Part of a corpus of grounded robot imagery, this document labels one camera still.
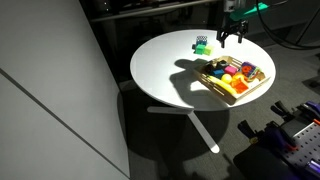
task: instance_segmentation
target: pink object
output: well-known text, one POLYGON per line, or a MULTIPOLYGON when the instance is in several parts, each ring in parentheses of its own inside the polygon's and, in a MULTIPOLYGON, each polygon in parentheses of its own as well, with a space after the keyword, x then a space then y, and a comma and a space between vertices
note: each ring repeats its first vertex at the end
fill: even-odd
POLYGON ((233 76, 237 71, 238 71, 238 69, 235 68, 235 67, 233 67, 233 66, 227 66, 227 67, 224 69, 224 73, 230 74, 231 76, 233 76))

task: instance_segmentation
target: gray floor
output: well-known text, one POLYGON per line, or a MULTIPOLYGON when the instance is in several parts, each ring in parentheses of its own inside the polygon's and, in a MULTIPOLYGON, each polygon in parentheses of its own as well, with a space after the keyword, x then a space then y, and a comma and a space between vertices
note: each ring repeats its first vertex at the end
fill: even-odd
POLYGON ((270 106, 281 100, 287 107, 312 100, 319 102, 318 89, 306 86, 318 77, 320 50, 293 51, 273 45, 266 47, 275 62, 277 75, 273 86, 259 99, 226 111, 198 112, 198 117, 217 141, 220 153, 213 154, 188 117, 150 114, 154 104, 139 89, 123 93, 127 141, 132 180, 241 180, 234 166, 235 155, 249 146, 237 129, 247 120, 255 130, 263 130, 270 121, 281 124, 270 106))

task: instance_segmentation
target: table top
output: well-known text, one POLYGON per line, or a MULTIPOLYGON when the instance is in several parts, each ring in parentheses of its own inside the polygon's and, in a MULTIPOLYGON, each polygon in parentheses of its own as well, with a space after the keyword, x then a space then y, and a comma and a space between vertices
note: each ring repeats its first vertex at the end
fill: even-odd
POLYGON ((230 35, 225 48, 216 40, 216 31, 182 30, 155 37, 140 46, 132 56, 130 70, 133 80, 146 94, 173 107, 196 111, 218 111, 251 102, 263 95, 273 84, 276 70, 271 57, 258 45, 230 35), (194 54, 192 44, 197 36, 207 36, 214 47, 210 56, 194 54), (193 69, 220 56, 232 56, 260 67, 270 79, 261 87, 237 101, 225 103, 195 77, 193 69))

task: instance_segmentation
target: green object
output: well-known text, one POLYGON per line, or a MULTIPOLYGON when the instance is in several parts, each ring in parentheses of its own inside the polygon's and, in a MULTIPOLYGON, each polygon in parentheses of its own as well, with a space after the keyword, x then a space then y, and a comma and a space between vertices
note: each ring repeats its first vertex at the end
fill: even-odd
MULTIPOLYGON (((268 9, 268 5, 264 4, 264 3, 259 3, 258 4, 259 10, 261 12, 264 12, 265 10, 268 9)), ((244 9, 239 9, 239 10, 235 10, 230 14, 230 18, 234 21, 239 21, 241 19, 247 19, 251 16, 255 16, 258 14, 257 11, 257 6, 254 5, 254 7, 251 8, 244 8, 244 9)))
POLYGON ((212 50, 213 50, 213 46, 207 45, 207 46, 204 48, 203 54, 210 56, 212 50))
POLYGON ((206 46, 203 45, 203 44, 198 44, 197 47, 196 47, 196 54, 202 55, 203 52, 204 52, 204 48, 205 48, 205 47, 206 47, 206 46))

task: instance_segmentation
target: table base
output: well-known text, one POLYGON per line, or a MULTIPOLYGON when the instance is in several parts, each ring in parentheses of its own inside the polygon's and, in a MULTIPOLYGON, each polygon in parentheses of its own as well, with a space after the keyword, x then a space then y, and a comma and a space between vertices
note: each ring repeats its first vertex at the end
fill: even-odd
POLYGON ((160 113, 160 114, 184 114, 188 115, 189 119, 191 120, 194 127, 197 129, 205 143, 208 145, 209 149, 213 153, 218 153, 220 151, 219 146, 217 143, 213 140, 211 135, 208 133, 206 128, 203 126, 199 118, 196 116, 193 110, 187 110, 187 109, 179 109, 174 107, 156 107, 156 106, 150 106, 148 107, 149 113, 160 113))

